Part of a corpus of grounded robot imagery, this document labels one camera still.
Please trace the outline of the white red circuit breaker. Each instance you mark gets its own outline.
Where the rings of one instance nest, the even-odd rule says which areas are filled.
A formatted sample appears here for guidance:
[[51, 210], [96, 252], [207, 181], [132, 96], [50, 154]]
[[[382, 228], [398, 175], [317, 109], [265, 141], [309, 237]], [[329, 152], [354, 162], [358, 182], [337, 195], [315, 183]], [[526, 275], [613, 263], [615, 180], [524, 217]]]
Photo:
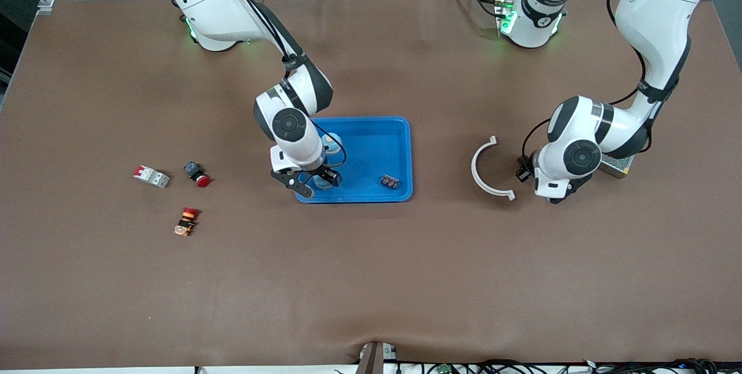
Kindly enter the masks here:
[[170, 181], [170, 177], [166, 174], [159, 172], [156, 169], [146, 167], [144, 165], [139, 165], [133, 171], [133, 178], [138, 179], [139, 181], [147, 182], [152, 186], [162, 188], [167, 187]]

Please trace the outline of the grey metal mount post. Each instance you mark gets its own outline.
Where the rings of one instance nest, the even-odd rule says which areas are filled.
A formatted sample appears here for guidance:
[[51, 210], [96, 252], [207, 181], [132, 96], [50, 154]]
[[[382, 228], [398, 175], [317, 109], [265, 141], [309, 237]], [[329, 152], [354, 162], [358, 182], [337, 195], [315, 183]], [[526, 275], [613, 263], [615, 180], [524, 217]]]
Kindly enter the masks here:
[[397, 346], [385, 342], [369, 342], [361, 349], [355, 374], [403, 374], [397, 359]]

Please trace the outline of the red mushroom push button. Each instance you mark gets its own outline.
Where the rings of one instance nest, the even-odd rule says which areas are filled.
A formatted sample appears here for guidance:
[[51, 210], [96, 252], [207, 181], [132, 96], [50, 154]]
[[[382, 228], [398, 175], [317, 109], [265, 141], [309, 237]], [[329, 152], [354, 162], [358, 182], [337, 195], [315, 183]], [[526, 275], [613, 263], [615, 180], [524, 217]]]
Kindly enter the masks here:
[[197, 187], [207, 187], [211, 184], [211, 177], [206, 174], [204, 169], [196, 162], [188, 162], [183, 166], [183, 171], [188, 178], [194, 181]]

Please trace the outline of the blue plastic tray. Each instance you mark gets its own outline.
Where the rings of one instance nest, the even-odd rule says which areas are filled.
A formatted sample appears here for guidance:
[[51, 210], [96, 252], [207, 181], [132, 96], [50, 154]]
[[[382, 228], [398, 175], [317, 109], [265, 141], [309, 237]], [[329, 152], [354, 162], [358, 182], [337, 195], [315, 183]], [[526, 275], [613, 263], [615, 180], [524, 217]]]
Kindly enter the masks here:
[[[314, 118], [324, 130], [341, 137], [349, 155], [339, 167], [338, 187], [318, 189], [313, 181], [311, 199], [296, 196], [305, 204], [405, 202], [413, 193], [412, 139], [410, 124], [401, 116], [355, 116]], [[382, 175], [400, 180], [398, 189], [382, 186]]]

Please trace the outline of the metal mesh power supply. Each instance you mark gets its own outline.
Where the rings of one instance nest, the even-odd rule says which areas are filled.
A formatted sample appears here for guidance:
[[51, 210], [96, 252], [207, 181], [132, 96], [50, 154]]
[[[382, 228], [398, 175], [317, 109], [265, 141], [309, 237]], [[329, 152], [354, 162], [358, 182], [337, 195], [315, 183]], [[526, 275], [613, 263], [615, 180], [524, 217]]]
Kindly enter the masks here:
[[625, 158], [613, 158], [610, 155], [602, 154], [599, 170], [616, 179], [623, 179], [628, 176], [634, 158], [635, 155]]

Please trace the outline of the white curved plastic bracket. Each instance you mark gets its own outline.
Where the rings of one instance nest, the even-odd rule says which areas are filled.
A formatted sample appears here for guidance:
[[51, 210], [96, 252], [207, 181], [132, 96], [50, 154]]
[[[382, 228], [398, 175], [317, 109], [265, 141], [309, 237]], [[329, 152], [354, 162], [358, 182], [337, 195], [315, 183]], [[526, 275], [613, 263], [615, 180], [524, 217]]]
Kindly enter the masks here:
[[480, 176], [479, 174], [479, 168], [478, 168], [478, 161], [480, 155], [482, 155], [485, 150], [490, 149], [491, 147], [495, 147], [498, 144], [497, 138], [495, 135], [491, 136], [488, 141], [481, 145], [474, 155], [472, 155], [471, 158], [471, 175], [474, 179], [475, 184], [482, 189], [485, 193], [496, 196], [496, 197], [506, 197], [509, 201], [514, 201], [517, 197], [514, 191], [503, 191], [496, 189], [495, 187], [489, 186]]

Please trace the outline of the red orange emergency button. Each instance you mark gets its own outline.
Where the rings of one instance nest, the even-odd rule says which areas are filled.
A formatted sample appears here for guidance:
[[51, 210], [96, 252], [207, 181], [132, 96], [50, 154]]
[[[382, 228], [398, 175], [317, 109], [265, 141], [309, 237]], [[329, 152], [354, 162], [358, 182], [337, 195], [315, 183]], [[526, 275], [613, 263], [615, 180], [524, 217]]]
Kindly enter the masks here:
[[197, 225], [196, 219], [199, 216], [198, 209], [185, 207], [178, 223], [174, 227], [174, 234], [182, 237], [191, 236], [193, 228]]

